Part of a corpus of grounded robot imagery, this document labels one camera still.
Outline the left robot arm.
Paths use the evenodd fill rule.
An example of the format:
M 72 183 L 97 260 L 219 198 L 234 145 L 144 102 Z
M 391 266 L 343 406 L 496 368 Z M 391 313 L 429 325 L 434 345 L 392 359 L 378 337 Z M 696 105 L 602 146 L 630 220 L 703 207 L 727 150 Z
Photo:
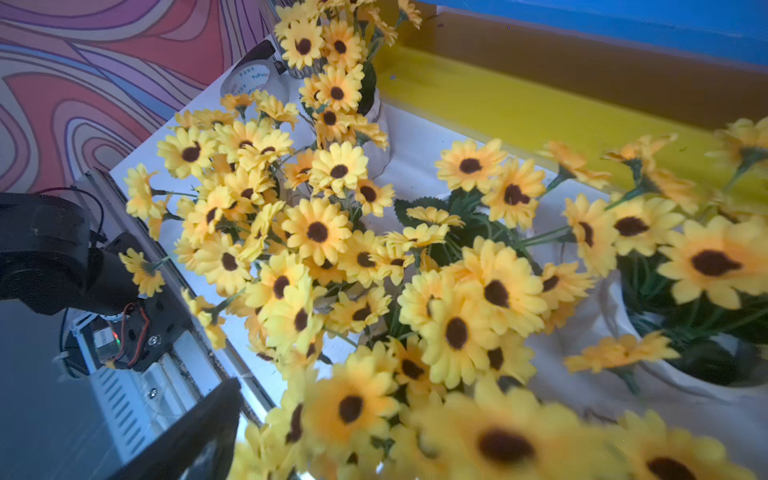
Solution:
M 85 208 L 49 195 L 1 196 L 1 297 L 63 316 L 56 359 L 73 377 L 102 367 L 142 373 L 191 327 L 168 289 L 140 292 L 125 266 L 144 251 L 129 232 L 107 240 Z

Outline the sunflower pot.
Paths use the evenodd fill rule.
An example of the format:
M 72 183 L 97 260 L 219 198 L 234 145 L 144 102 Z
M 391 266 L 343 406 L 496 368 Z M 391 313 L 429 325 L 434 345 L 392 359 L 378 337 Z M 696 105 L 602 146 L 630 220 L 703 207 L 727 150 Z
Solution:
M 557 296 L 549 323 L 563 323 L 593 281 L 615 275 L 630 326 L 566 357 L 568 371 L 609 372 L 632 392 L 638 370 L 653 364 L 704 386 L 766 385 L 767 213 L 734 206 L 730 192 L 766 166 L 767 123 L 739 119 L 715 138 L 714 157 L 733 167 L 721 188 L 700 187 L 659 162 L 675 134 L 643 135 L 604 153 L 628 168 L 631 188 L 567 200 L 564 225 L 542 237 L 572 245 L 578 258 L 544 271 Z
M 215 349 L 227 342 L 223 328 L 230 316 L 245 320 L 251 347 L 270 361 L 273 349 L 259 318 L 260 307 L 247 304 L 277 216 L 278 169 L 293 152 L 283 125 L 296 125 L 295 104 L 257 90 L 224 96 L 218 110 L 184 110 L 157 144 L 165 171 L 191 182 L 188 190 L 153 185 L 155 172 L 138 164 L 124 178 L 127 213 L 142 220 L 151 239 L 159 240 L 164 225 L 181 228 L 171 255 L 152 261 L 134 249 L 120 257 L 140 295 L 152 297 L 166 284 L 162 269 L 176 262 L 213 287 L 218 301 L 184 288 L 181 296 L 190 314 Z
M 427 384 L 404 345 L 362 347 L 327 375 L 312 361 L 235 447 L 233 479 L 749 479 L 711 437 L 628 412 L 600 424 L 523 388 Z
M 550 141 L 543 153 L 556 163 L 553 176 L 509 155 L 500 140 L 457 141 L 436 163 L 448 197 L 395 204 L 401 227 L 385 243 L 419 258 L 398 298 L 398 322 L 434 384 L 454 389 L 485 374 L 528 380 L 535 370 L 526 338 L 614 267 L 616 232 L 601 202 L 570 199 L 564 226 L 534 232 L 555 189 L 574 181 L 600 190 L 611 179 L 565 143 Z
M 321 357 L 324 338 L 351 341 L 392 310 L 387 281 L 410 257 L 364 225 L 394 202 L 372 182 L 363 148 L 303 151 L 283 170 L 288 192 L 264 204 L 238 260 L 253 269 L 240 298 L 251 349 L 283 369 Z
M 389 136 L 374 59 L 398 39 L 398 28 L 421 27 L 413 1 L 396 1 L 387 23 L 377 1 L 270 1 L 273 36 L 290 73 L 304 81 L 300 105 L 313 125 L 317 145 L 348 142 L 368 158 L 369 176 L 389 163 Z

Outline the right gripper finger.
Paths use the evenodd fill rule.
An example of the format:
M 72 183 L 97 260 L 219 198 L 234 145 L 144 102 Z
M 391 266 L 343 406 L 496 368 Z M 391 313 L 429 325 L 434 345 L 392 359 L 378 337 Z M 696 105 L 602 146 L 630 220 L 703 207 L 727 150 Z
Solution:
M 113 479 L 225 479 L 232 465 L 244 400 L 227 379 L 199 401 Z

